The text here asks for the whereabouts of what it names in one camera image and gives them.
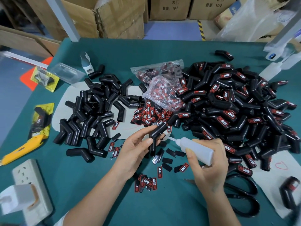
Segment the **workbench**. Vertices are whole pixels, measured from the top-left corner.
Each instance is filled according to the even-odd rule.
[[[106,73],[115,74],[121,82],[129,77],[135,85],[139,80],[131,73],[130,68],[147,64],[160,63],[171,60],[183,59],[186,67],[197,61],[218,61],[220,57],[214,56],[216,49],[229,51],[235,59],[231,62],[235,68],[249,65],[251,71],[261,72],[270,63],[265,59],[267,53],[263,52],[265,43],[251,42],[199,42],[199,41],[160,41],[160,40],[126,40],[126,39],[92,39],[81,38],[80,42],[72,43],[66,38],[53,58],[49,68],[58,62],[83,71],[80,62],[80,52],[85,51],[91,59],[94,68],[100,64],[106,67]],[[277,97],[287,99],[299,105],[297,109],[289,111],[292,118],[286,124],[292,126],[297,133],[301,133],[301,63],[296,64],[290,70],[282,71],[274,79],[289,80],[289,84],[279,87]],[[54,93],[37,86],[28,102],[22,110],[14,126],[10,130],[6,140],[0,149],[0,158],[20,147],[27,141],[28,131],[31,125],[33,109],[35,105],[55,103],[55,109],[68,84],[59,82]],[[51,128],[49,138],[34,152],[0,167],[0,190],[13,185],[11,171],[17,165],[27,159],[36,159],[44,182],[48,189],[52,204],[53,214],[45,220],[47,225],[53,225],[68,210],[74,207],[109,171],[115,162],[115,158],[97,158],[92,163],[86,163],[82,157],[67,157],[67,145],[56,145],[52,141],[58,134]],[[183,132],[173,129],[172,137],[192,138],[190,131]],[[118,140],[115,146],[120,146],[123,140]],[[167,148],[176,150],[176,145],[168,141]],[[294,155],[301,163],[301,155]],[[187,162],[186,157],[176,157],[172,167]],[[157,176],[157,167],[150,159],[144,159],[141,170],[149,177]],[[158,190],[144,190],[141,194],[134,193],[134,180],[129,180],[109,213],[105,225],[209,225],[206,203],[196,186],[193,186],[183,178],[193,178],[190,168],[184,173],[174,173],[163,170],[163,178],[158,179]],[[254,218],[242,218],[242,225],[288,225],[289,220],[281,219],[273,209],[268,199],[259,189],[256,196],[261,210]],[[21,223],[22,212],[0,216],[0,222]]]

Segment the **white paper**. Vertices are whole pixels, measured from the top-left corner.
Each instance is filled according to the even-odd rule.
[[[56,131],[60,131],[60,119],[69,119],[69,117],[72,115],[72,109],[65,105],[66,101],[71,101],[75,103],[76,97],[80,95],[81,90],[89,90],[89,87],[85,82],[79,82],[75,83],[67,88],[64,95],[62,96],[52,118],[51,125]],[[129,86],[128,87],[128,93],[127,95],[142,95],[142,91],[138,86]],[[119,139],[127,139],[130,135],[137,132],[138,130],[144,128],[143,125],[136,125],[131,124],[131,120],[133,119],[134,112],[137,110],[136,108],[127,108],[125,105],[123,105],[121,102],[120,104],[126,109],[124,120],[123,122],[120,122],[116,130],[112,130],[110,127],[107,128],[109,137],[115,136],[117,133],[121,134],[121,137]],[[111,111],[114,113],[113,117],[106,118],[103,121],[106,121],[108,119],[115,118],[117,119],[118,115],[118,109],[113,106],[111,107]],[[94,132],[94,129],[91,129],[90,135],[92,135]]]
[[[261,187],[278,215],[285,218],[292,210],[284,207],[279,188],[290,176],[301,180],[301,166],[288,151],[281,151],[272,156],[271,171],[269,172],[260,169],[259,161],[256,163],[258,163],[258,167],[252,169],[252,178]],[[300,186],[294,191],[293,197],[298,205],[301,199]]]

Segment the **scissors blade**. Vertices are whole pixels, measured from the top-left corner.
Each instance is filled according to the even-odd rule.
[[[193,179],[183,178],[183,180],[186,181],[186,182],[189,182],[189,183],[191,183],[191,184],[196,185],[196,184],[195,184],[195,181],[194,181]]]

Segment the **scissors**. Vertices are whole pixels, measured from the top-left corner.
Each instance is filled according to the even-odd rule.
[[[258,189],[256,184],[251,181],[250,178],[241,175],[241,174],[232,174],[232,175],[228,175],[226,177],[226,181],[229,181],[232,178],[241,178],[244,179],[249,187],[250,187],[250,192],[247,192],[246,190],[243,190],[241,188],[238,188],[234,185],[231,185],[227,182],[225,182],[224,187],[235,192],[236,194],[226,194],[227,198],[231,198],[231,199],[244,199],[244,200],[248,200],[251,204],[251,209],[247,212],[247,213],[243,213],[241,211],[239,211],[237,208],[232,206],[233,211],[243,217],[254,217],[259,213],[260,210],[260,205],[259,202],[254,198],[254,196],[256,194],[258,194]],[[196,185],[195,181],[193,179],[183,179],[191,184]]]

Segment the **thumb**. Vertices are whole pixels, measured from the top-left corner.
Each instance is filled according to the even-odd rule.
[[[136,147],[135,147],[135,153],[137,155],[140,155],[142,152],[146,151],[148,147],[153,143],[152,138],[148,138],[144,141],[141,141]]]
[[[199,173],[202,173],[202,168],[199,165],[199,161],[195,153],[191,149],[186,148],[186,156],[194,176],[196,176]]]

